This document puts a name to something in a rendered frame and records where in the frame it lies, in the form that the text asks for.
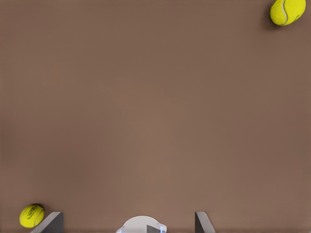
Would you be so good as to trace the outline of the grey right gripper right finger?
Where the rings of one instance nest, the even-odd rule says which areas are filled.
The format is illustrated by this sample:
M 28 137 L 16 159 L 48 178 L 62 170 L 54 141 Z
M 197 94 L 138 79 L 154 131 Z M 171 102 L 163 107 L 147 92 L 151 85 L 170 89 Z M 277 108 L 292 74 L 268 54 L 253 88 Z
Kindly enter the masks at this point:
M 195 233 L 216 233 L 205 212 L 195 212 Z

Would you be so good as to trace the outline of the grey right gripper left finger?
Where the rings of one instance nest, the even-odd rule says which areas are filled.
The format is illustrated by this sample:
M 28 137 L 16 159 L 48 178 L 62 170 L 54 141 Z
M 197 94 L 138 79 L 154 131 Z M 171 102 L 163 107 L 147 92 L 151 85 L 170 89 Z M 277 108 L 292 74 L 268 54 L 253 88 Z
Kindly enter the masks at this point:
M 64 214 L 52 212 L 31 233 L 64 233 Z

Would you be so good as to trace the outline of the yellow tennis ball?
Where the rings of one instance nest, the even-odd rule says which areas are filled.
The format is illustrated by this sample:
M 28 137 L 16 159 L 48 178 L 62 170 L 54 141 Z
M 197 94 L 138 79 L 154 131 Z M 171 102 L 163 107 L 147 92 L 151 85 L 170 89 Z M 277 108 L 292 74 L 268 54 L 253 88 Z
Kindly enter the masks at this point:
M 21 212 L 19 222 L 25 228 L 37 226 L 44 218 L 44 207 L 39 204 L 31 204 Z
M 270 9 L 270 18 L 278 26 L 287 26 L 304 14 L 306 6 L 306 0 L 275 0 Z

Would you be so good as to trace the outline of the clear tennis ball tube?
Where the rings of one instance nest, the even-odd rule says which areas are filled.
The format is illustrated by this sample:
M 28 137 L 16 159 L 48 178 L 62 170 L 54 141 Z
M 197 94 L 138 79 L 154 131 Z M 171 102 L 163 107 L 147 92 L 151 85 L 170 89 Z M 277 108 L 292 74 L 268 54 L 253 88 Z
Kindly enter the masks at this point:
M 167 226 L 150 216 L 135 216 L 125 221 L 116 233 L 167 233 Z

